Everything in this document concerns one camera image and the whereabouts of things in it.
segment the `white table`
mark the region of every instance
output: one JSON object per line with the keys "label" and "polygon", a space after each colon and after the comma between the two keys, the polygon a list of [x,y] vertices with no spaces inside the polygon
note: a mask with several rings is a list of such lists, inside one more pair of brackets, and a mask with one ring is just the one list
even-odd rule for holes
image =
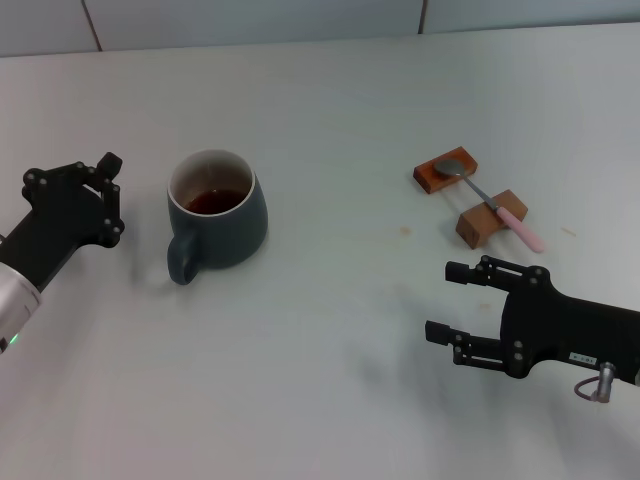
{"label": "white table", "polygon": [[[638,45],[617,25],[1,60],[0,229],[27,168],[109,150],[127,227],[2,355],[0,478],[637,478],[635,387],[601,406],[573,394],[579,367],[456,367],[424,322],[497,338],[504,293],[444,281],[483,253],[640,309]],[[546,253],[512,232],[469,250],[454,225],[478,198],[416,187],[459,145]],[[210,147],[255,166],[268,241],[165,284],[165,182]]]}

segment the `brown liquid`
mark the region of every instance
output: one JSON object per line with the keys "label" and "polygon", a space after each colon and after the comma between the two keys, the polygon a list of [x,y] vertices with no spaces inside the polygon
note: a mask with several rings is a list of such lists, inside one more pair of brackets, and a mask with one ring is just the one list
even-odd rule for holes
{"label": "brown liquid", "polygon": [[187,205],[187,210],[201,215],[226,212],[240,205],[246,195],[235,190],[212,190],[198,195]]}

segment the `spoon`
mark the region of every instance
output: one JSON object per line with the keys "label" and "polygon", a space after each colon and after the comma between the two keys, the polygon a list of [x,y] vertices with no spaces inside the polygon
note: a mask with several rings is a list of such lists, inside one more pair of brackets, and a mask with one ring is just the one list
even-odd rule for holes
{"label": "spoon", "polygon": [[520,220],[518,220],[509,210],[504,207],[499,207],[498,204],[491,197],[487,196],[482,190],[480,190],[469,178],[464,171],[464,166],[459,160],[455,158],[445,158],[434,165],[436,171],[443,175],[448,176],[460,176],[467,182],[467,184],[480,195],[480,198],[484,200],[484,203],[489,205],[489,208],[498,215],[502,221],[508,225],[511,230],[516,232],[516,235],[520,237],[527,247],[536,253],[544,251],[544,242],[535,233],[529,230]]}

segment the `wall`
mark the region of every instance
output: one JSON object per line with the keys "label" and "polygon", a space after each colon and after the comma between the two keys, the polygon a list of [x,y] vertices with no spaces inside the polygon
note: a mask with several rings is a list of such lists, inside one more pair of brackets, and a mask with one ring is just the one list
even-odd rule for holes
{"label": "wall", "polygon": [[0,57],[96,51],[80,0],[0,0]]}
{"label": "wall", "polygon": [[422,0],[87,0],[105,50],[417,33]]}
{"label": "wall", "polygon": [[640,0],[429,0],[425,33],[640,21]]}

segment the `dark gray mug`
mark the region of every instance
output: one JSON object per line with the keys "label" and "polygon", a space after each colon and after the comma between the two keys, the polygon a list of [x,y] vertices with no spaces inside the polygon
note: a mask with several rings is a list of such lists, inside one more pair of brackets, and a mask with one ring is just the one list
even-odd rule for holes
{"label": "dark gray mug", "polygon": [[[239,203],[216,203],[228,193]],[[267,233],[267,205],[251,167],[225,150],[205,150],[183,161],[167,189],[174,237],[167,251],[171,279],[187,285],[201,268],[226,268],[250,257]],[[207,200],[212,195],[211,205]],[[195,213],[216,211],[218,213]]]}

